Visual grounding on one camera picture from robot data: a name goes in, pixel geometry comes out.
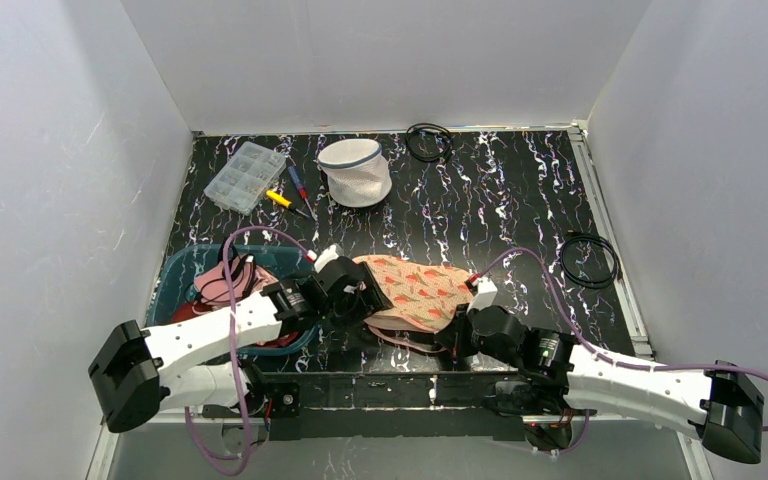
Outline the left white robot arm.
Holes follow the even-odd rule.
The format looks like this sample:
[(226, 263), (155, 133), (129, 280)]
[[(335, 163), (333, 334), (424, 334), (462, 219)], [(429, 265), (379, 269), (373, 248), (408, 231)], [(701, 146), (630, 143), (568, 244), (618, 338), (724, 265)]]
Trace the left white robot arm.
[(367, 263), (337, 256), (197, 318), (149, 328), (123, 322), (90, 363), (88, 376), (112, 433), (133, 430), (163, 410), (249, 407), (266, 393), (237, 365), (239, 347), (315, 324), (353, 327), (392, 306)]

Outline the strawberry print mesh laundry bag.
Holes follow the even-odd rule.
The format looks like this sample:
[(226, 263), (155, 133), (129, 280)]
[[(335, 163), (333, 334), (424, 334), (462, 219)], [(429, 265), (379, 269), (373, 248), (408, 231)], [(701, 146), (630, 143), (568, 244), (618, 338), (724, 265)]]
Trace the strawberry print mesh laundry bag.
[(412, 263), (390, 255), (364, 255), (365, 263), (392, 304), (365, 320), (368, 331), (391, 345), (439, 354), (434, 335), (454, 319), (456, 308), (473, 300), (471, 274), (451, 266)]

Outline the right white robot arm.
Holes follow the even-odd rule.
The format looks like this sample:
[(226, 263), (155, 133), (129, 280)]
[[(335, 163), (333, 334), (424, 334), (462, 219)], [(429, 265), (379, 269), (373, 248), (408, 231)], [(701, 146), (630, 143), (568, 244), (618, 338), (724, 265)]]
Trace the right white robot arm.
[(680, 369), (645, 361), (528, 327), (500, 306), (458, 306), (435, 340), (457, 359), (481, 353), (514, 368), (559, 406), (668, 427), (738, 463), (761, 460), (765, 400), (734, 364)]

